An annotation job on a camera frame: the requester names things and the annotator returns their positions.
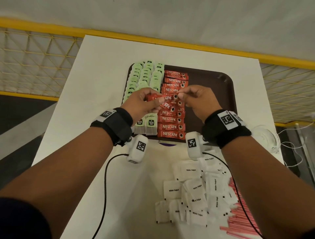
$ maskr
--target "hand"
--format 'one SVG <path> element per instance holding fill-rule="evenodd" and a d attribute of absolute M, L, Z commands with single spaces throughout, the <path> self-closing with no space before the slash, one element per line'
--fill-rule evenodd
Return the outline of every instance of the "hand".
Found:
<path fill-rule="evenodd" d="M 164 102 L 164 98 L 157 98 L 152 101 L 144 101 L 144 97 L 147 94 L 158 94 L 159 92 L 151 88 L 142 88 L 133 92 L 129 98 L 121 105 L 121 108 L 127 110 L 133 119 L 133 124 L 135 125 L 138 120 L 140 120 L 144 115 L 149 113 L 157 113 L 161 107 L 160 105 Z"/>
<path fill-rule="evenodd" d="M 178 97 L 188 107 L 192 107 L 195 115 L 204 121 L 216 110 L 222 109 L 211 88 L 201 85 L 190 85 L 178 91 Z"/>

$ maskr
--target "white tabletop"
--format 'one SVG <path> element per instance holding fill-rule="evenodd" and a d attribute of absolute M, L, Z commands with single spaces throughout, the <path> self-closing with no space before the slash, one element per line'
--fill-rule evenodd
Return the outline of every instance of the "white tabletop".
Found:
<path fill-rule="evenodd" d="M 130 65 L 145 59 L 226 73 L 234 83 L 238 115 L 249 129 L 266 125 L 276 132 L 258 60 L 85 36 L 33 164 L 86 130 L 99 113 L 120 106 Z M 110 157 L 125 151 L 117 146 Z M 283 162 L 281 152 L 274 156 Z M 107 172 L 106 214 L 97 238 L 230 238 L 217 224 L 207 228 L 156 224 L 154 203 L 163 199 L 163 181 L 173 179 L 170 165 L 186 159 L 184 144 L 166 147 L 150 140 L 143 163 L 134 165 L 123 157 L 113 160 Z M 105 166 L 80 201 L 62 238 L 93 236 L 104 205 L 104 171 Z"/>

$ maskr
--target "tray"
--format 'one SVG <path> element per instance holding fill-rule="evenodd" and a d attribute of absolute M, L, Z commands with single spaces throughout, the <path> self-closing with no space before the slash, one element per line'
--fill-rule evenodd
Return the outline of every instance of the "tray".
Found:
<path fill-rule="evenodd" d="M 128 76 L 131 72 L 131 67 L 129 67 Z M 218 99 L 219 104 L 223 109 L 231 110 L 237 113 L 234 87 L 232 79 L 222 72 L 216 71 L 206 71 L 198 70 L 185 67 L 169 66 L 165 65 L 164 70 L 178 71 L 187 73 L 189 76 L 188 85 L 202 85 L 210 87 L 213 90 L 213 93 Z M 185 107 L 186 115 L 184 118 L 184 123 L 186 124 L 186 133 L 197 131 L 201 133 L 201 128 L 203 126 L 202 121 L 194 114 L 192 108 Z M 147 136 L 149 139 L 163 140 L 163 141 L 173 141 L 173 142 L 185 142 L 181 139 L 170 139 L 170 138 L 161 138 L 157 136 Z"/>

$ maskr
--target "white wrist-mounted camera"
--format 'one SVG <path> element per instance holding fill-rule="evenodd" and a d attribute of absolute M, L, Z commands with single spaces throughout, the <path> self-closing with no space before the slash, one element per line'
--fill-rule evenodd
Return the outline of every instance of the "white wrist-mounted camera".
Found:
<path fill-rule="evenodd" d="M 127 157 L 127 161 L 134 164 L 141 163 L 144 154 L 146 153 L 149 139 L 141 134 L 138 134 L 134 138 L 130 138 L 131 140 L 125 143 L 129 146 L 129 156 Z"/>
<path fill-rule="evenodd" d="M 198 158 L 202 158 L 202 152 L 205 151 L 204 144 L 208 143 L 207 141 L 204 141 L 203 136 L 200 133 L 194 131 L 186 133 L 185 138 L 189 157 L 195 161 L 197 161 Z"/>

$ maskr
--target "person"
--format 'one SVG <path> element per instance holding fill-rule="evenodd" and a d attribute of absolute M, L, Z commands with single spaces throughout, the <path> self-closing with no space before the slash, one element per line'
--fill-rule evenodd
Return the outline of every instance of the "person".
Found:
<path fill-rule="evenodd" d="M 144 101 L 156 91 L 132 93 L 120 107 L 135 124 L 157 113 L 164 98 Z M 210 88 L 191 85 L 178 97 L 203 122 L 221 110 Z M 60 238 L 82 196 L 106 158 L 113 142 L 106 130 L 90 127 L 35 164 L 0 191 L 0 238 Z M 315 191 L 251 136 L 239 136 L 222 154 L 265 238 L 314 238 Z"/>

